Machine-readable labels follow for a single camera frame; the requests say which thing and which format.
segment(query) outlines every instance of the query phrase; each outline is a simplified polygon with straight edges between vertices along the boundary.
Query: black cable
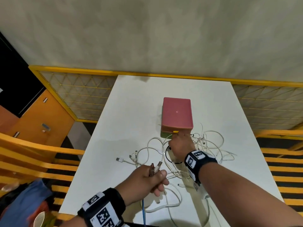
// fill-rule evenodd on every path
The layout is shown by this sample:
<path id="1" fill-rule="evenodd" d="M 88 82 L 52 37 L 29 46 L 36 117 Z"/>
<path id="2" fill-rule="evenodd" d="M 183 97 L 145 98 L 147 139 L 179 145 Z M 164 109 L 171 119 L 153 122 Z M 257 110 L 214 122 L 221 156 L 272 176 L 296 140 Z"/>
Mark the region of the black cable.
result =
<path id="1" fill-rule="evenodd" d="M 171 160 L 169 160 L 168 159 L 168 157 L 167 157 L 167 155 L 166 155 L 166 152 L 167 152 L 167 149 L 169 148 L 169 146 L 166 148 L 166 150 L 165 150 L 165 157 L 166 157 L 166 159 L 170 162 L 170 163 L 172 163 L 172 161 Z"/>

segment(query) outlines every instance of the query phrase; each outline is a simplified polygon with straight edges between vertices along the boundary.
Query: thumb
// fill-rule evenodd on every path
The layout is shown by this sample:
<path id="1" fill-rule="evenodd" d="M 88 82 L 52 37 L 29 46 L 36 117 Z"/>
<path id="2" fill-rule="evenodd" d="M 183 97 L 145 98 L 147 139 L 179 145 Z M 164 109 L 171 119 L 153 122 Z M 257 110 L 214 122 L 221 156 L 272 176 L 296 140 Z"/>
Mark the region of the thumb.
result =
<path id="1" fill-rule="evenodd" d="M 159 170 L 154 176 L 150 177 L 150 184 L 152 187 L 158 185 L 167 176 L 166 170 Z"/>

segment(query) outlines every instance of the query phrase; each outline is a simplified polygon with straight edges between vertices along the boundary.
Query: pink lid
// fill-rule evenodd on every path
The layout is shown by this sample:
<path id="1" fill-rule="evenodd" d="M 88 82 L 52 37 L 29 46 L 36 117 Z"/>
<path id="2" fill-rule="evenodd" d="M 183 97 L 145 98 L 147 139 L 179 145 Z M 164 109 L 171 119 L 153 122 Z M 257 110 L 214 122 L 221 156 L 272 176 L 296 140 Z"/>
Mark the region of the pink lid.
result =
<path id="1" fill-rule="evenodd" d="M 164 97 L 162 108 L 162 126 L 181 129 L 194 127 L 190 99 Z"/>

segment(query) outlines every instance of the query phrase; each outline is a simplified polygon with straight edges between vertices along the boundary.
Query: blue cable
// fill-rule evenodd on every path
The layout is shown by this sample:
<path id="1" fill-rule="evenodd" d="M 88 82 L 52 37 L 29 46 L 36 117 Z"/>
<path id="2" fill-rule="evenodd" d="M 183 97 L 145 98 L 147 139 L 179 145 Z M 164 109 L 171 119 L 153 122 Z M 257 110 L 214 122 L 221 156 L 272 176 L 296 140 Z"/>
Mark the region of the blue cable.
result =
<path id="1" fill-rule="evenodd" d="M 142 214 L 143 214 L 143 224 L 144 224 L 144 226 L 146 226 L 144 199 L 142 199 Z"/>

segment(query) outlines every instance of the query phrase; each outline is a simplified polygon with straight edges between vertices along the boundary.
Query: yellow wire mesh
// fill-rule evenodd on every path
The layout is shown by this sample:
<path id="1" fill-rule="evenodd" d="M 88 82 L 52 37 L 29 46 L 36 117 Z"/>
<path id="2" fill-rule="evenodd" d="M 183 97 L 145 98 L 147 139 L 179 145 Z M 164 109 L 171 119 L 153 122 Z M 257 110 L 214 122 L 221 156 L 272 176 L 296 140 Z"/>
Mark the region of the yellow wire mesh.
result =
<path id="1" fill-rule="evenodd" d="M 292 129 L 303 122 L 303 88 L 233 85 L 253 130 Z"/>
<path id="2" fill-rule="evenodd" d="M 115 76 L 40 71 L 78 119 L 99 120 Z"/>

